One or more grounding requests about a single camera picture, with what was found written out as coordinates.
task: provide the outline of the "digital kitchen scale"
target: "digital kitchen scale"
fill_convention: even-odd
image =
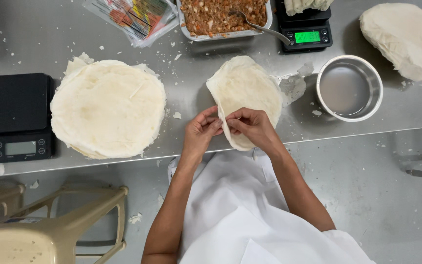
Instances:
[[[285,35],[290,45],[281,42],[283,53],[305,53],[322,51],[333,45],[328,19],[331,8],[326,11],[305,9],[300,14],[289,16],[283,0],[276,0],[276,16],[279,32]]]
[[[52,156],[52,82],[43,73],[0,76],[0,163]]]

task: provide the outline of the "metal table surface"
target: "metal table surface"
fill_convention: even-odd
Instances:
[[[313,62],[314,73],[317,73],[326,61],[343,54],[363,57],[378,70],[384,83],[382,105],[374,116],[358,123],[338,121],[326,113],[314,115],[313,110],[320,110],[315,97],[316,75],[307,77],[306,93],[282,111],[277,132],[284,143],[422,128],[422,85],[411,83],[403,87],[401,82],[405,79],[364,39],[359,29],[358,18],[362,12],[382,2],[336,0],[331,5],[329,20],[333,46],[322,52],[282,55],[278,53],[279,41],[268,34],[189,43],[179,27],[175,28],[177,32],[170,31],[150,48],[133,48],[123,32],[86,10],[80,0],[0,0],[0,75],[44,72],[55,79],[57,86],[67,61],[82,52],[96,61],[147,63],[161,75],[159,78],[167,93],[166,107],[170,108],[171,115],[176,111],[182,115],[182,119],[171,115],[164,119],[159,137],[146,149],[144,158],[91,160],[58,141],[52,159],[4,164],[4,175],[179,155],[185,124],[198,112],[214,105],[206,80],[222,63],[236,55],[249,55],[275,76],[296,73],[306,62]],[[406,2],[422,8],[422,0]],[[272,28],[276,27],[273,15]],[[183,55],[175,61],[179,52]],[[226,138],[218,136],[208,151],[230,148]]]

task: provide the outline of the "plastic chair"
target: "plastic chair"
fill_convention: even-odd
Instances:
[[[0,205],[4,208],[4,216],[12,215],[21,208],[24,192],[24,184],[19,184],[13,188],[0,187]]]
[[[62,194],[99,193],[97,200],[59,217],[49,218],[53,201]],[[105,263],[112,255],[126,247],[124,197],[128,188],[119,189],[68,189],[62,187],[14,213],[0,223],[0,263],[74,264],[76,256],[100,256],[95,264]],[[48,207],[47,218],[26,215]],[[114,207],[118,209],[115,245],[105,254],[75,254],[76,242],[98,219]]]

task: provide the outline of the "white shirt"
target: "white shirt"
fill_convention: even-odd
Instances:
[[[181,239],[180,264],[374,263],[348,233],[289,213],[270,159],[252,152],[216,153],[199,168]]]

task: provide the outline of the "gray floor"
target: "gray floor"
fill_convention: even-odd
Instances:
[[[337,229],[350,233],[372,260],[378,264],[422,263],[422,178],[404,172],[422,170],[422,129],[291,144],[289,149]],[[63,183],[128,186],[127,215],[140,212],[143,218],[134,225],[126,224],[127,248],[107,263],[139,263],[158,210],[158,196],[167,192],[169,161],[162,160],[159,167],[156,161],[144,161],[0,177],[0,183],[17,181],[29,186],[38,179],[37,189],[27,189],[26,203]],[[79,202],[72,198],[58,204],[73,206],[74,201]],[[111,238],[115,228],[108,219],[111,216],[84,238]],[[106,248],[77,250],[102,252]]]

